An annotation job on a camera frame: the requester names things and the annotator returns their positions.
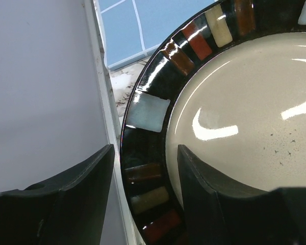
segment glossy glaze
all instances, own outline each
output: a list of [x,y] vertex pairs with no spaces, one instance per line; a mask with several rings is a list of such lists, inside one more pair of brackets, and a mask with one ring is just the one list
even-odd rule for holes
[[150,243],[157,242],[161,237],[167,234],[172,228],[181,224],[181,219],[175,210],[171,210],[147,225],[143,231]]
[[[136,225],[148,245],[186,244],[187,241],[184,235],[186,229],[183,210],[171,186],[165,156],[169,119],[182,89],[203,65],[233,46],[271,34],[306,32],[305,2],[219,1],[180,26],[149,60],[139,76],[127,106],[120,147],[126,196]],[[162,106],[161,109],[157,106],[159,103],[155,106],[150,103],[142,104],[141,101],[148,102],[141,100],[141,97],[146,97],[147,94],[156,98],[154,101],[168,101],[168,106]],[[147,171],[139,170],[139,175],[136,175],[134,181],[130,181],[129,174],[132,171],[151,164],[161,167],[161,176],[157,177],[156,171],[152,171],[150,175]],[[146,193],[160,187],[165,188],[168,193],[169,199],[166,202],[152,206],[147,206],[145,202],[133,202],[135,197],[146,197]],[[171,210],[177,212],[181,222],[162,232],[162,236],[156,235],[157,239],[152,242],[155,233],[150,230],[144,232],[144,228],[147,224],[154,224]]]
[[258,189],[306,186],[306,33],[238,45],[190,80],[166,140],[169,175],[180,197],[179,144]]

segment blue tile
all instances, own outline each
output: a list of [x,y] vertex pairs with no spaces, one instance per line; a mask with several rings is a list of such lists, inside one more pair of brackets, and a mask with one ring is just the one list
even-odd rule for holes
[[98,0],[100,11],[103,11],[104,9],[116,4],[119,1],[120,0]]
[[213,0],[135,0],[142,25],[145,48],[163,42],[191,16]]
[[163,100],[138,91],[134,96],[135,99],[131,102],[126,124],[160,133],[170,100]]
[[108,66],[142,51],[139,28],[131,0],[102,14]]
[[129,65],[129,64],[134,63],[138,60],[144,59],[145,57],[146,56],[144,54],[133,55],[131,57],[128,57],[127,60],[121,60],[118,63],[114,63],[113,65],[108,66],[108,68],[109,68],[109,70],[117,70],[119,68],[124,67],[125,65]]

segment ceramic plate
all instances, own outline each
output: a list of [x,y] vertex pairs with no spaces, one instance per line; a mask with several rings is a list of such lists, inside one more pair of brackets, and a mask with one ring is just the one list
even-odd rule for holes
[[147,244],[188,244],[176,149],[242,183],[306,186],[306,1],[225,0],[149,60],[121,139],[125,193]]

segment brown tile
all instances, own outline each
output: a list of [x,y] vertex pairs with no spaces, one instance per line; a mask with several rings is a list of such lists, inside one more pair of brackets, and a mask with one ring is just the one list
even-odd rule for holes
[[173,40],[170,40],[161,51],[184,75],[188,75],[195,66]]
[[252,0],[235,0],[235,12],[240,36],[245,36],[255,30],[256,24]]
[[194,22],[185,26],[182,32],[200,60],[205,59],[212,53],[210,46],[206,43]]
[[129,183],[156,179],[162,176],[161,167],[157,163],[128,168],[125,173]]
[[152,244],[160,240],[172,228],[181,224],[181,219],[175,210],[171,210],[143,229],[147,240]]

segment white surface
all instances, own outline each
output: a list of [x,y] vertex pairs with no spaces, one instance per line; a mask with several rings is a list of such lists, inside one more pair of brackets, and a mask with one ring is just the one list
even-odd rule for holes
[[120,124],[122,123],[124,112],[133,87],[150,57],[137,61],[134,64],[126,66],[120,70],[110,72],[111,84]]
[[85,1],[85,9],[108,139],[109,143],[114,144],[115,147],[114,171],[100,244],[142,245],[144,242],[134,225],[123,190],[118,150],[120,144],[120,124],[117,117],[117,109],[115,107],[109,74],[103,64],[103,44],[100,38],[99,25],[96,17],[95,2],[93,4],[91,0]]
[[82,0],[0,1],[0,191],[108,143]]

